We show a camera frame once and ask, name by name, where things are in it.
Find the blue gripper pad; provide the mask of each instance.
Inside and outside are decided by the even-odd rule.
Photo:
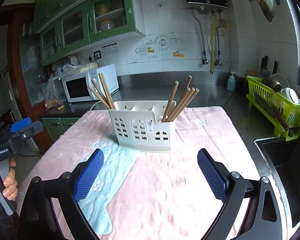
[[[27,125],[30,125],[32,122],[31,122],[31,119],[29,117],[19,121],[19,122],[16,122],[14,123],[11,127],[10,127],[10,132],[16,132],[16,131],[19,131],[20,129],[26,127]]]
[[[74,183],[73,198],[76,203],[86,198],[104,162],[103,152],[98,149],[95,157],[90,161],[79,178]]]
[[[201,149],[198,152],[198,165],[206,178],[216,199],[220,199],[223,203],[226,201],[226,182],[220,173]]]

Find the microwave window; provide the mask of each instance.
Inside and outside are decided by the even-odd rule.
[[[66,82],[70,98],[90,97],[86,78],[77,78]]]

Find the white microwave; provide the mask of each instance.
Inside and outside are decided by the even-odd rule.
[[[90,69],[62,80],[68,102],[98,100],[91,90],[88,89],[88,85],[94,87],[91,79],[96,82],[105,96],[105,92],[99,80],[99,73],[104,74],[110,94],[114,93],[119,88],[114,64]]]

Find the wooden chopstick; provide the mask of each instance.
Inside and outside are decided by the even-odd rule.
[[[106,106],[106,108],[109,108],[110,109],[110,106],[107,104],[106,101],[104,101],[104,99],[101,97],[101,95],[99,93],[97,93],[93,88],[92,86],[88,85],[88,88],[92,91],[92,93],[97,97],[99,98],[99,100]]]
[[[194,91],[195,91],[195,89],[192,88],[191,91],[185,97],[185,99],[182,101],[182,103],[177,107],[175,113],[171,116],[171,122],[177,117],[179,112],[184,108],[184,106],[186,105],[186,102],[191,97],[191,95],[194,93]]]
[[[95,82],[93,79],[91,79],[91,82],[92,82],[92,84],[94,85],[94,87],[96,88],[96,90],[98,91],[98,93],[102,96],[103,100],[104,100],[104,101],[107,101],[106,98],[105,98],[105,96],[104,96],[103,93],[101,92],[100,88],[97,86],[96,82]]]
[[[106,80],[105,80],[105,76],[103,75],[103,73],[99,73],[99,78],[100,78],[103,90],[106,94],[106,98],[107,98],[107,101],[109,103],[109,106],[111,107],[111,109],[115,110],[115,106],[114,106],[114,103],[112,101],[112,98],[111,98],[111,95],[110,95],[110,92],[109,92],[109,89],[108,89],[108,86],[107,86],[107,83],[106,83]]]
[[[192,95],[189,97],[189,99],[186,101],[186,103],[184,104],[184,106],[177,112],[176,116],[173,118],[172,121],[174,121],[178,115],[183,111],[183,109],[185,109],[189,104],[190,102],[192,101],[192,99],[194,99],[194,97],[199,93],[199,89],[196,88],[195,91],[192,93]]]
[[[186,98],[186,96],[190,93],[190,88],[187,88],[186,93],[184,93],[180,100],[178,101],[177,105],[173,108],[173,111],[169,114],[168,119],[166,120],[166,122],[171,122],[172,117],[174,116],[174,114],[177,112],[178,108],[182,105],[184,99]]]
[[[173,110],[173,105],[172,105],[172,101],[173,98],[176,94],[177,88],[178,88],[179,82],[175,81],[174,85],[173,85],[173,90],[172,93],[169,97],[169,101],[168,104],[166,106],[166,110],[164,111],[163,117],[162,117],[162,121],[161,122],[165,122],[167,120],[167,115],[170,113],[171,110]]]
[[[186,86],[183,89],[182,95],[184,95],[184,93],[186,92],[187,88],[189,87],[191,79],[192,79],[192,76],[188,76],[188,79],[187,79],[187,82],[186,82]]]

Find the soap bottle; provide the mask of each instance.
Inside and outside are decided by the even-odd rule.
[[[227,89],[229,91],[234,91],[234,88],[235,88],[235,79],[234,79],[234,75],[233,74],[235,74],[235,72],[231,71],[231,76],[228,79]]]

